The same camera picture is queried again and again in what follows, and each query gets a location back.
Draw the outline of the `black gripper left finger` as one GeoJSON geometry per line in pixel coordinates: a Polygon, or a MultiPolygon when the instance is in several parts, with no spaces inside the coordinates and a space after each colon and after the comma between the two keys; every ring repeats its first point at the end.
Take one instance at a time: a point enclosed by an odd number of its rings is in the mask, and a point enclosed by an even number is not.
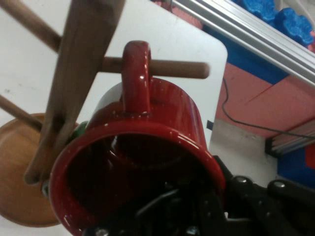
{"type": "Polygon", "coordinates": [[[85,236],[226,236],[213,186],[197,181],[135,199],[83,231],[85,236]]]}

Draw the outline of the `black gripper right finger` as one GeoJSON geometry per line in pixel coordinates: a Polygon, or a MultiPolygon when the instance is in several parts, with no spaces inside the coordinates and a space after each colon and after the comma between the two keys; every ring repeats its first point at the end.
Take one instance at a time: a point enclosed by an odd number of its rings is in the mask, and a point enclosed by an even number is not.
{"type": "Polygon", "coordinates": [[[216,155],[226,180],[225,205],[240,229],[262,236],[313,236],[315,192],[288,180],[262,187],[245,176],[234,176],[216,155]]]}

